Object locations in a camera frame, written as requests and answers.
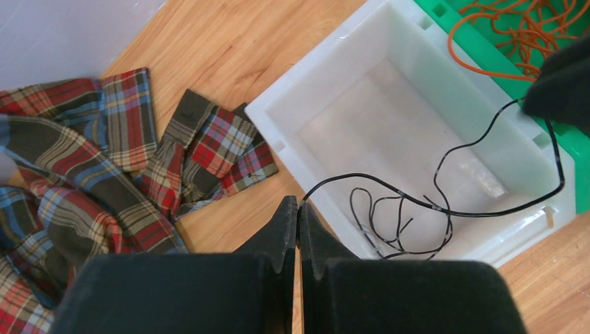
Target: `black cable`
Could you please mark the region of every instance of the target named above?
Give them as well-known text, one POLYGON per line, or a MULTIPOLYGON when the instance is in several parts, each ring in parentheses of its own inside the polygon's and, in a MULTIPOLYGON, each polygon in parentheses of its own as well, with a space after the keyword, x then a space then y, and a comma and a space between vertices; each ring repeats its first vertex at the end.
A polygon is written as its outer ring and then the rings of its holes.
POLYGON ((373 198, 371 193, 364 189, 364 188, 360 188, 360 187, 356 187, 352 190, 350 197, 349 197, 349 204, 351 206, 351 211, 353 214, 353 217, 357 223, 357 226, 360 228, 361 232, 364 234, 366 240, 374 247, 374 249, 376 250, 377 254, 379 256, 381 256, 383 259, 389 259, 389 258, 393 258, 393 257, 397 257, 397 256, 401 256, 401 255, 407 255, 407 254, 411 254, 411 255, 425 255, 425 254, 431 254, 427 260, 431 259, 432 257, 434 257, 436 254, 438 254, 438 252, 443 249, 444 246, 446 246, 450 241, 451 238, 453 236, 453 224, 452 224, 452 220, 451 220, 451 216, 458 216, 458 217, 467 217, 467 218, 488 218, 488 217, 499 217, 499 216, 506 216, 508 214, 513 214, 519 211, 522 211, 524 209, 527 209, 529 207, 532 207, 534 205, 539 204, 540 202, 543 202, 545 200, 547 200, 548 198, 551 198, 553 196, 555 196, 557 193, 559 193, 565 186, 565 176, 564 176, 564 171, 563 171, 563 166, 561 165, 561 158, 559 156, 559 146, 557 145, 557 138, 555 136, 555 132, 553 130, 553 126, 551 125, 551 123, 548 120, 545 120, 545 125, 547 126, 548 132, 549 132, 549 136, 551 138, 551 144, 553 145, 553 153, 555 156, 555 163, 557 165, 557 173, 559 175, 559 185, 557 186, 556 189, 554 189, 553 191, 545 194, 544 196, 541 196, 535 200, 531 200, 523 205, 519 205, 517 207, 513 207, 511 209, 506 209, 506 210, 502 210, 502 211, 498 211, 498 212, 486 212, 486 213, 478 213, 478 212, 457 212, 457 211, 453 211, 450 209, 449 206, 449 201, 447 199, 447 196, 444 194, 443 190, 438 186, 438 182, 437 182, 437 178, 438 178, 438 174, 440 172, 440 168, 442 167, 443 163, 445 162, 447 156, 452 153, 453 151, 456 150, 460 150, 462 148, 468 148, 471 147, 473 145, 476 145, 478 143, 480 143, 486 136, 488 136, 488 134, 490 133, 493 125, 495 124, 496 120, 498 119, 498 117, 500 116, 500 114, 502 114, 502 112, 504 110, 506 110, 507 108, 509 108, 510 106, 512 106, 513 104, 518 103, 519 101, 523 100, 523 98, 520 99, 516 99, 516 100, 512 100, 509 103, 505 104, 502 108, 500 108, 500 110, 494 115, 494 117, 492 118, 490 125, 488 126, 488 128, 486 129, 486 131, 484 132, 484 134, 481 135, 480 138, 478 138, 476 141, 473 141, 469 144, 464 144, 464 145, 460 145, 460 146, 456 146, 454 148, 451 148, 450 150, 448 150, 443 156, 442 159, 440 160, 440 163, 438 164, 438 167, 436 168, 436 171, 434 173, 434 177, 433 177, 433 183, 434 186, 436 187, 438 193, 442 196, 442 199, 445 201, 445 206, 446 208, 441 207, 440 205, 437 205, 435 202, 433 202, 432 200, 430 200, 430 198, 423 196, 424 199, 428 202, 423 202, 421 200, 418 200, 417 198, 414 198, 410 195, 405 194, 403 191, 399 190, 398 188, 396 188, 395 186, 392 186, 391 184, 388 184, 387 182, 379 179, 378 177, 374 177, 373 175, 369 175, 369 174, 364 174, 364 173, 348 173, 348 174, 343 174, 343 175, 338 175, 335 177, 329 177, 323 181, 321 181, 320 183, 316 184, 313 188, 311 188, 306 194, 305 196, 303 196, 303 199, 301 201, 301 204, 299 206, 298 209, 298 218, 299 215, 301 213, 301 208, 303 206, 303 203, 309 199, 309 197, 317 190, 319 189, 321 186, 330 183, 330 182, 334 182, 334 181, 338 181, 338 180, 343 180, 343 179, 347 179, 350 177, 361 177, 361 178, 365 178, 365 179, 369 179, 369 180, 373 180, 377 183, 379 183, 380 185, 384 186, 385 188, 394 191, 395 193, 397 193, 399 196, 388 196, 388 197, 382 197, 379 198, 375 201, 375 203, 373 203, 373 198), (397 251, 397 253, 392 253, 386 256, 383 256, 380 252, 380 250, 377 248, 377 246, 375 245, 375 243, 371 240, 371 238, 369 238, 369 236, 367 235, 367 233, 363 230, 362 224, 360 224, 360 221, 358 220, 358 217, 356 215, 356 212, 354 210, 354 206, 353 206, 353 195, 355 191, 364 191, 368 196, 369 196, 369 225, 370 228, 373 232, 373 234, 375 235, 375 237, 377 237, 377 239, 381 240, 383 243, 389 245, 390 247, 392 247, 393 249, 395 249, 397 251), (377 231, 376 228, 374 226, 374 221, 373 221, 373 217, 374 217, 374 212, 376 209, 376 205, 378 202, 382 201, 382 200, 396 200, 396 199, 400 199, 399 201, 399 210, 398 210, 398 221, 397 221, 397 228, 396 228, 396 237, 393 240, 387 240, 386 238, 382 237, 377 231), (401 244, 401 233, 404 231, 404 229, 413 221, 413 218, 410 218, 406 224, 402 227, 401 226, 401 209, 402 209, 402 205, 404 200, 409 200, 411 202, 413 202, 416 205, 422 206, 422 207, 426 207, 427 209, 432 209, 434 211, 438 211, 441 212, 443 214, 445 214, 447 216, 447 229, 445 231, 445 236, 443 238, 443 241, 441 242, 440 246, 433 249, 433 250, 427 250, 427 251, 422 251, 422 252, 409 252, 407 250, 404 249, 403 245, 401 244))

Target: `wooden table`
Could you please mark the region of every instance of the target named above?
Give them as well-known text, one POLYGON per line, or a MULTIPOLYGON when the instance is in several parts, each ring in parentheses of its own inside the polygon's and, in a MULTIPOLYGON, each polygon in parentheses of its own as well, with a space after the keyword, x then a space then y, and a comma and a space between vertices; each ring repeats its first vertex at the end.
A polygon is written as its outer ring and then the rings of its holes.
MULTIPOLYGON (((185 89, 230 109, 250 102, 362 3, 168 0, 105 75, 152 70, 161 135, 185 89)), ((268 221, 283 196, 301 198, 301 188, 279 167, 263 183, 183 218, 178 227, 190 249, 233 251, 268 221)), ((590 333, 588 222, 590 215, 579 217, 500 269, 532 333, 590 333)), ((295 278, 294 328, 300 333, 295 278)))

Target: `green box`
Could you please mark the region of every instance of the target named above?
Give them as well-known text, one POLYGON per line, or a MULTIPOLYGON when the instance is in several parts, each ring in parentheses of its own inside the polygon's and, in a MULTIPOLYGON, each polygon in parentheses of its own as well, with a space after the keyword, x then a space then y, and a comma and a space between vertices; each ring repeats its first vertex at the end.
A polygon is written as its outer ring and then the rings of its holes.
MULTIPOLYGON (((415 2, 444 31, 449 33, 455 23, 462 18, 457 10, 473 3, 473 0, 415 0, 415 2)), ((492 0, 479 1, 482 4, 491 2, 492 0)), ((563 3, 560 0, 552 0, 551 4, 560 13, 563 11, 563 3)), ((581 6, 583 6, 583 3, 578 3, 570 17, 574 16, 581 6)), ((466 15, 474 12, 474 10, 469 11, 466 15)), ((550 15, 550 13, 543 12, 543 16, 545 15, 550 15)), ((516 28, 519 21, 516 16, 503 15, 501 20, 497 22, 496 27, 502 30, 510 26, 516 28)), ((582 35, 588 25, 590 25, 590 11, 568 28, 568 35, 582 35)), ((552 28, 551 24, 545 26, 548 29, 552 28)), ((509 39, 508 36, 494 33, 490 26, 490 20, 484 18, 478 19, 474 25, 464 24, 454 36, 455 42, 482 69, 509 74, 522 74, 520 69, 513 64, 520 61, 518 52, 507 58, 495 47, 495 44, 504 42, 507 39, 509 39)), ((563 47, 570 42, 571 40, 559 40, 558 44, 563 47)), ((543 57, 539 53, 533 54, 532 63, 541 66, 543 57)), ((532 84, 528 81, 493 79, 513 99, 525 96, 532 84)), ((536 119, 535 121, 547 131, 543 120, 536 119)), ((590 137, 572 125, 555 124, 555 132, 560 146, 569 153, 575 162, 576 211, 578 214, 582 214, 590 210, 590 137)))

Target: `orange cord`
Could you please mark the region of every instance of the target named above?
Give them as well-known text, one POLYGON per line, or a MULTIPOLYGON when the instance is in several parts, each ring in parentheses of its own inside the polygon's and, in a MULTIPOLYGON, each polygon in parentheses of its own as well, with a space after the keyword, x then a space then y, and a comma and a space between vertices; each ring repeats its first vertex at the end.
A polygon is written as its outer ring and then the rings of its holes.
MULTIPOLYGON (((472 70, 473 72, 488 75, 490 77, 535 81, 541 74, 541 71, 539 70, 539 67, 531 64, 534 51, 537 51, 542 57, 546 58, 559 49, 557 40, 573 40, 578 38, 574 35, 568 35, 568 28, 590 7, 590 0, 586 0, 583 7, 581 7, 581 9, 570 19, 568 19, 568 16, 574 11, 576 0, 562 0, 563 11, 561 13, 549 3, 549 0, 517 0, 503 8, 499 7, 506 5, 508 1, 510 0, 494 0, 494 2, 485 5, 478 3, 478 0, 475 0, 475 2, 458 10, 461 15, 465 15, 470 10, 476 10, 477 12, 464 16, 453 26, 447 39, 447 48, 449 49, 451 57, 459 65, 472 70), (523 6, 526 6, 526 9, 517 9, 519 7, 522 8, 523 6), (543 13, 547 12, 552 16, 543 19, 543 13), (503 15, 518 15, 520 17, 518 28, 508 28, 507 30, 499 29, 496 23, 503 15), (492 31, 499 35, 510 36, 510 40, 498 43, 496 44, 496 47, 499 49, 511 46, 510 50, 504 54, 510 57, 516 52, 519 55, 521 61, 514 63, 514 65, 523 69, 523 75, 482 70, 465 63, 455 54, 455 51, 453 50, 453 37, 455 36, 455 33, 464 24, 474 24, 478 19, 489 19, 492 31), (557 27, 545 31, 543 27, 546 24, 552 24, 553 26, 557 25, 557 27)), ((582 36, 586 35, 588 32, 590 32, 590 26, 586 28, 582 33, 582 36)))

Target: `white plastic bin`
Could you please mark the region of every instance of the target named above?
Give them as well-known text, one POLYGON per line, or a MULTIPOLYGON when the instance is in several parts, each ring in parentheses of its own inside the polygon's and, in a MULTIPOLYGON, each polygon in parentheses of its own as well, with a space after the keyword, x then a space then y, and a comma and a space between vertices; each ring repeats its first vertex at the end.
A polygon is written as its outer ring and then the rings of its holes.
MULTIPOLYGON (((510 101, 490 78, 455 64, 446 39, 412 0, 370 0, 246 113, 305 191, 327 177, 360 172, 444 205, 432 182, 440 158, 451 147, 479 138, 510 101)), ((452 209, 515 207, 558 184, 549 136, 517 109, 505 111, 480 144, 447 158, 439 184, 452 209)), ((454 218, 453 239, 436 258, 498 267, 571 221, 574 163, 560 152, 566 176, 560 194, 509 216, 454 218)), ((374 199, 395 195, 369 180, 347 179, 321 187, 311 201, 346 247, 376 258, 353 222, 349 196, 356 186, 369 189, 374 199)), ((354 203, 368 226, 363 196, 356 194, 354 203)), ((386 238, 395 236, 397 203, 380 203, 375 213, 376 229, 386 238)), ((445 215, 405 201, 402 220, 410 217, 414 221, 401 236, 404 247, 435 248, 445 233, 445 215)), ((394 252, 377 244, 385 254, 394 252)))

